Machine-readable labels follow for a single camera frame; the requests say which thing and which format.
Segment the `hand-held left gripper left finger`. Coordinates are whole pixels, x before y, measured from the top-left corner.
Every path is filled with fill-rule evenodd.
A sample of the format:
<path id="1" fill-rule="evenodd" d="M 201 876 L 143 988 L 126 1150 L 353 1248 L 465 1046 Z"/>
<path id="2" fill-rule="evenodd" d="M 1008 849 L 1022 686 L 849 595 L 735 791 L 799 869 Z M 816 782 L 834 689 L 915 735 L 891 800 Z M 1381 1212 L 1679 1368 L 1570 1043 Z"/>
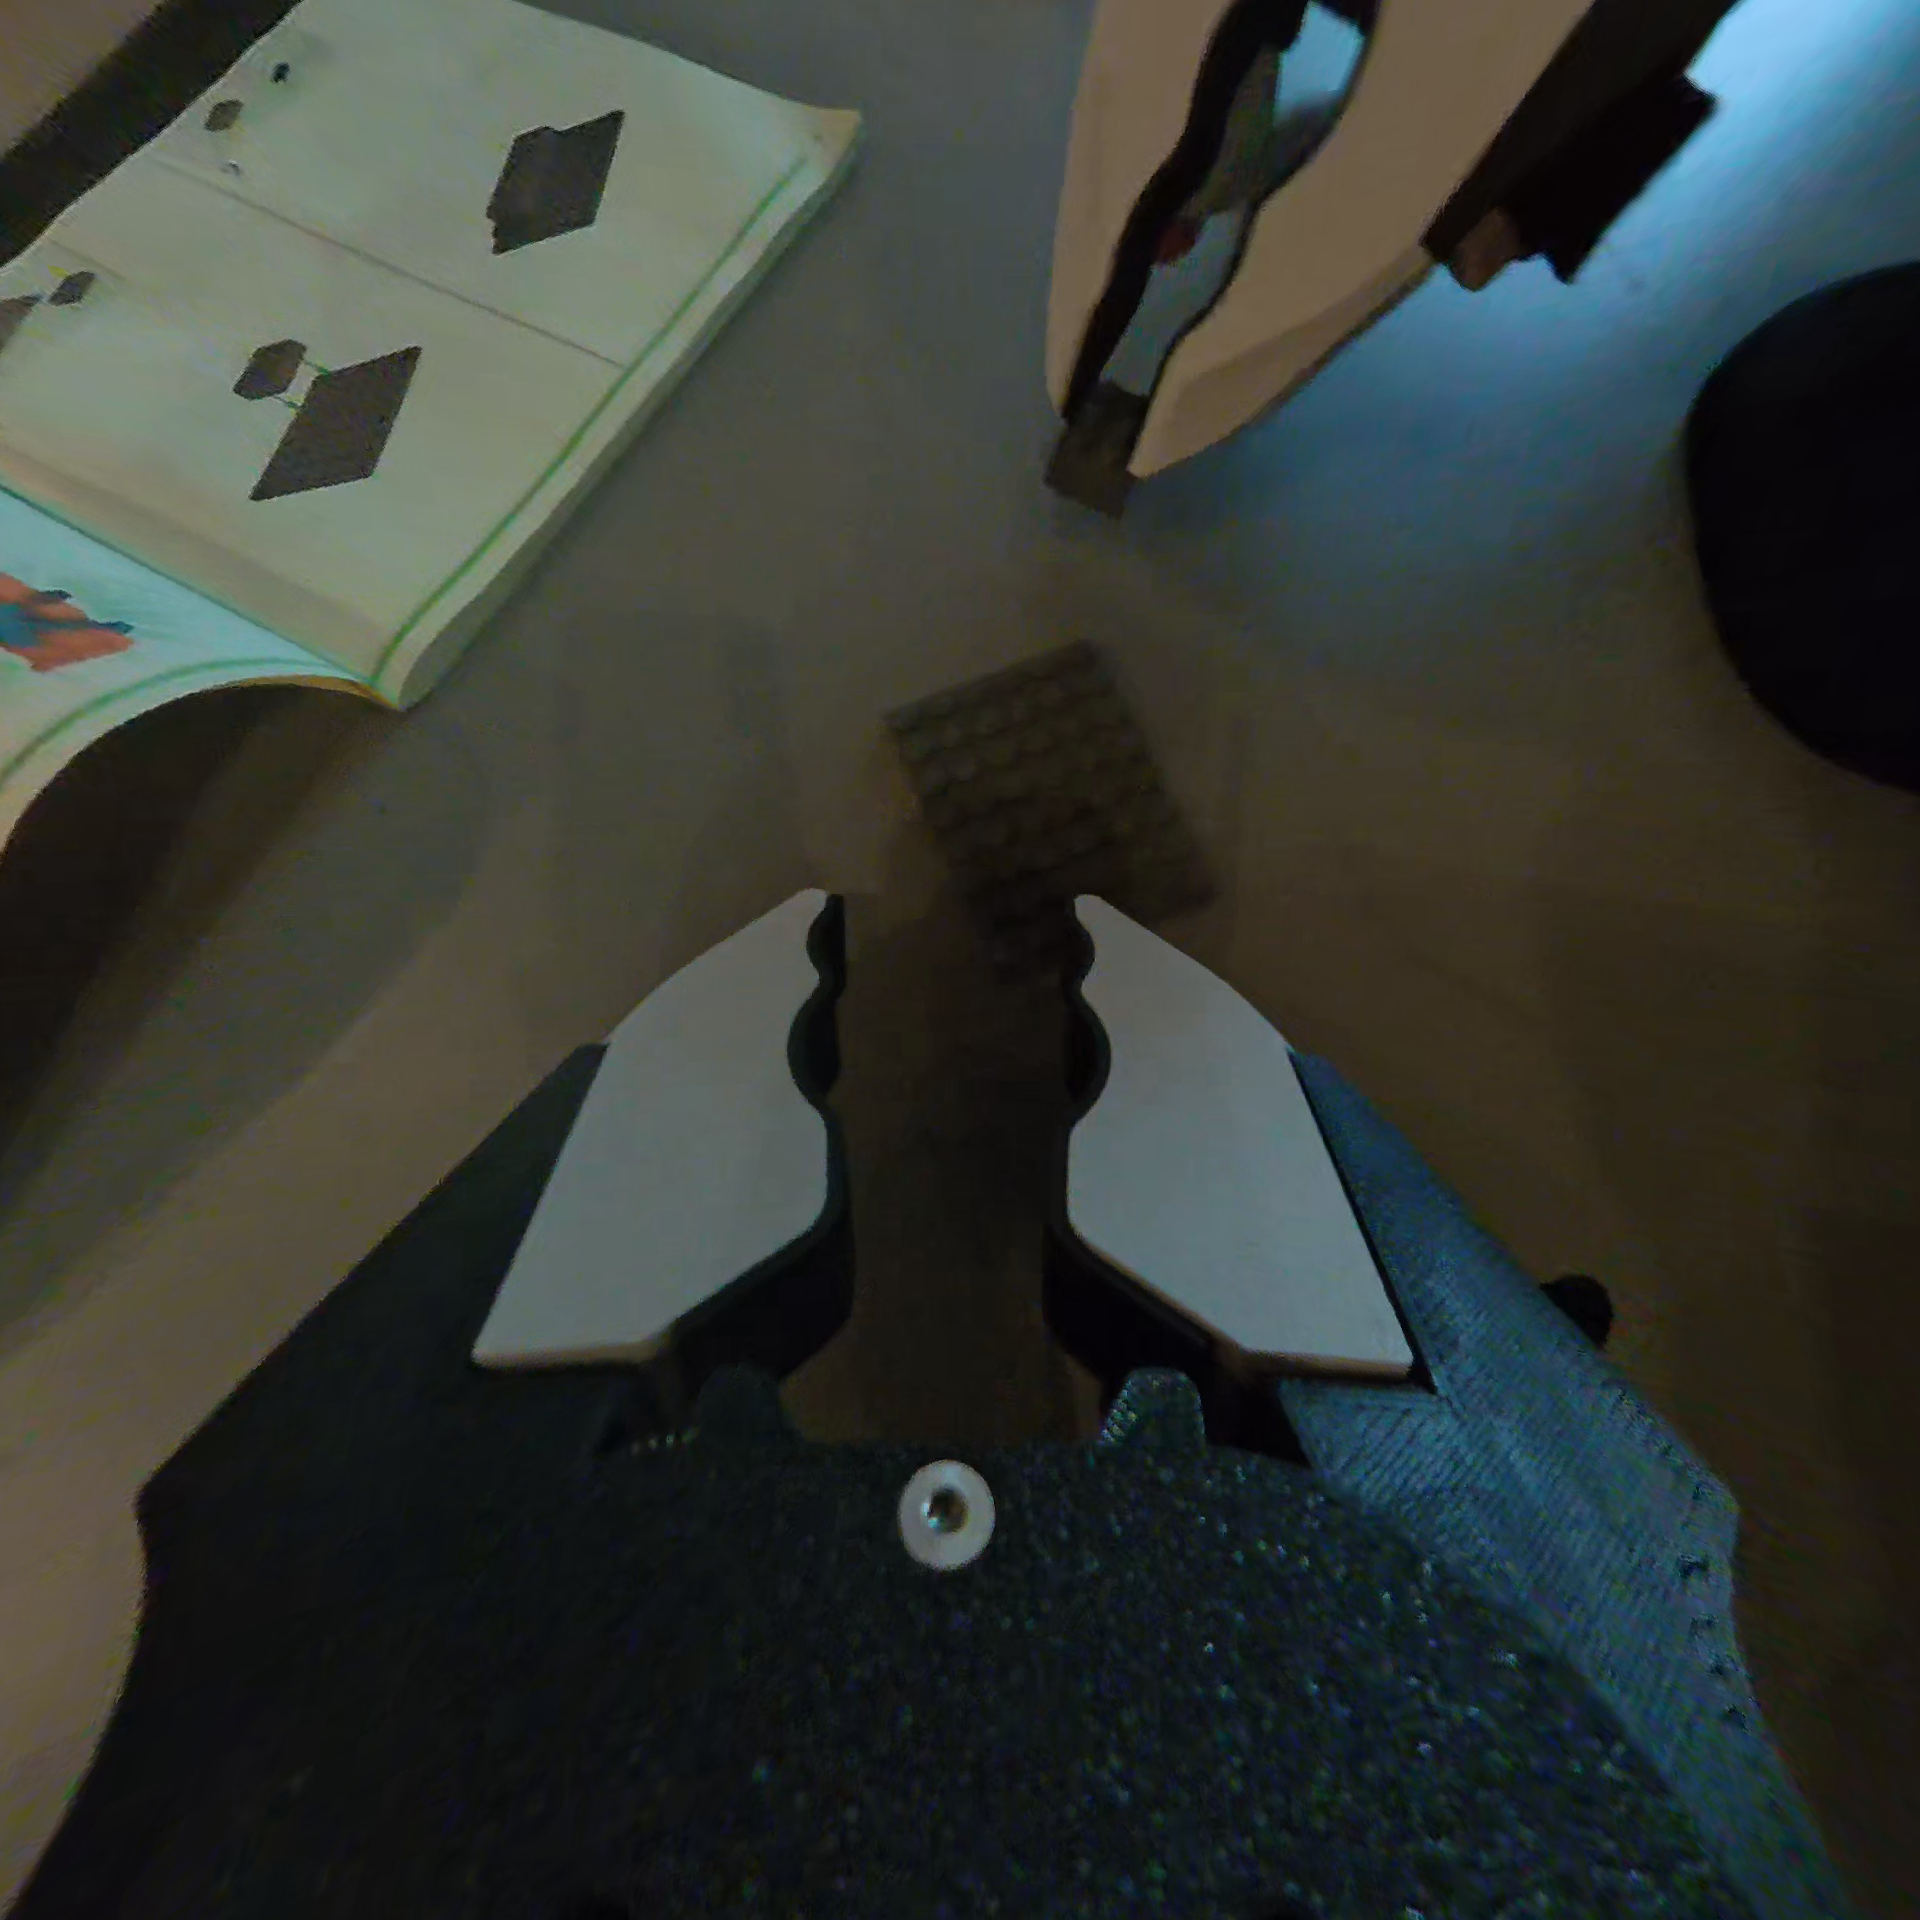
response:
<path id="1" fill-rule="evenodd" d="M 470 1357 L 487 1368 L 689 1350 L 842 1204 L 829 1091 L 838 896 L 806 887 L 655 985 L 591 1080 Z"/>

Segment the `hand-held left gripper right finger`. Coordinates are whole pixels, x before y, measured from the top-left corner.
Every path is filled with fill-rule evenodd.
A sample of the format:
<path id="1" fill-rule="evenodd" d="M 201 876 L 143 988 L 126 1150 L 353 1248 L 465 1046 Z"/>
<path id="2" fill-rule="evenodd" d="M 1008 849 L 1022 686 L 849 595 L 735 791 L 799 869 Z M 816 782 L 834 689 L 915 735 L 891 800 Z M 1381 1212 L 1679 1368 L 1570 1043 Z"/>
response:
<path id="1" fill-rule="evenodd" d="M 1414 1350 L 1294 1046 L 1099 896 L 1065 972 L 1066 1246 L 1251 1376 L 1410 1380 Z"/>

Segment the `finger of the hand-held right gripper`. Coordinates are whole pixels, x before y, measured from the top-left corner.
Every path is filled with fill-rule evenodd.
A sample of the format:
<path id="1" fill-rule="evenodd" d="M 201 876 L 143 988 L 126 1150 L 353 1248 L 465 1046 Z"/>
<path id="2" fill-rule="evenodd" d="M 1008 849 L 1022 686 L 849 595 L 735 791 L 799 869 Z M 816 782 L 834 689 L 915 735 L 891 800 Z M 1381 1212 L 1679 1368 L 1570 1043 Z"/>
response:
<path id="1" fill-rule="evenodd" d="M 1211 173 L 1242 76 L 1304 1 L 1101 1 L 1071 103 L 1047 292 L 1047 395 L 1073 421 L 1128 328 L 1165 228 Z"/>
<path id="2" fill-rule="evenodd" d="M 1419 285 L 1432 220 L 1585 12 L 1381 5 L 1325 142 L 1259 206 L 1219 295 L 1170 347 L 1134 477 L 1265 416 Z"/>

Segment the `small grey toy brick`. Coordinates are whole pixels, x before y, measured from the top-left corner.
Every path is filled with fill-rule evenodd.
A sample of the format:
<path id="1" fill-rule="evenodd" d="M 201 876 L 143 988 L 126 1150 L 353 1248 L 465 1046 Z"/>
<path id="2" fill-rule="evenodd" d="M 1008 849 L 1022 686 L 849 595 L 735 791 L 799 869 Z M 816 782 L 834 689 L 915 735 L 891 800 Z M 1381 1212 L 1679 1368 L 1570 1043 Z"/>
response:
<path id="1" fill-rule="evenodd" d="M 1145 395 L 1099 379 L 1048 452 L 1047 489 L 1080 509 L 1120 518 L 1135 484 L 1131 459 L 1146 404 Z"/>

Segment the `dark grey toy base plate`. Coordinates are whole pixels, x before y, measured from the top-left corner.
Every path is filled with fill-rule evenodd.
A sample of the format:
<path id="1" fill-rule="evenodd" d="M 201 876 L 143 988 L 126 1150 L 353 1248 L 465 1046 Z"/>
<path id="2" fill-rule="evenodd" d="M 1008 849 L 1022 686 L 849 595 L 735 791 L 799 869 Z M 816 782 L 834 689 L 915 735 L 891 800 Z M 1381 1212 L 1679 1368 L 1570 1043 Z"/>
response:
<path id="1" fill-rule="evenodd" d="M 1056 968 L 1079 896 L 1146 925 L 1211 902 L 1208 860 L 1095 645 L 920 695 L 882 725 L 998 976 Z"/>

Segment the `building instruction booklet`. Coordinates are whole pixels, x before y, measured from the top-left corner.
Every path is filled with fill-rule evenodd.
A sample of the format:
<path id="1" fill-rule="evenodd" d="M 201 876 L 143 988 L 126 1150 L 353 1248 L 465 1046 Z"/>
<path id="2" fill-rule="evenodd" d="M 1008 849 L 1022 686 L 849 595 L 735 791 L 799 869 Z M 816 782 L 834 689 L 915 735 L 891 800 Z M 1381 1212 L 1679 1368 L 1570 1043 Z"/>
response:
<path id="1" fill-rule="evenodd" d="M 3 268 L 3 841 L 168 704 L 419 704 L 859 137 L 533 5 L 294 5 Z"/>

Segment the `grey desk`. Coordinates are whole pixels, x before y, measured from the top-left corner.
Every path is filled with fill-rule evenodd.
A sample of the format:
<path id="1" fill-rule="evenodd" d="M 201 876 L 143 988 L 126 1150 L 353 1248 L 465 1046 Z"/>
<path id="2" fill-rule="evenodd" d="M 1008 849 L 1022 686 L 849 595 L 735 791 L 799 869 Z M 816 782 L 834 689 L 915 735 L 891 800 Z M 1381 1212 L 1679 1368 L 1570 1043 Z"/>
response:
<path id="1" fill-rule="evenodd" d="M 1742 5 L 1570 285 L 1432 279 L 1289 406 L 1048 494 L 1080 5 L 562 5 L 857 108 L 849 181 L 411 713 L 163 707 L 3 856 L 3 1905 L 88 1760 L 131 1500 L 573 1046 L 847 901 L 857 1302 L 806 1436 L 1082 1432 L 1039 1325 L 1045 979 L 883 716 L 1089 640 L 1216 878 L 1173 935 L 1389 1118 L 1742 1505 L 1754 1691 L 1915 1915 L 1915 801 L 1778 732 L 1677 437 L 1789 300 L 1915 257 L 1915 5 Z"/>

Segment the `black textured pad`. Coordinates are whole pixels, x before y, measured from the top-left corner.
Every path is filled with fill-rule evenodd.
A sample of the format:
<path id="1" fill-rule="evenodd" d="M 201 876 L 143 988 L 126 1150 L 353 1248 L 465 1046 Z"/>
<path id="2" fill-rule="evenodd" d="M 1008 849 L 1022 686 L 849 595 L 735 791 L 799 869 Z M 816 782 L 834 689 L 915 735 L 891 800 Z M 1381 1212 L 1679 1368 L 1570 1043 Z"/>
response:
<path id="1" fill-rule="evenodd" d="M 1917 791 L 1917 263 L 1795 296 L 1701 384 L 1696 573 L 1737 681 L 1846 774 Z"/>

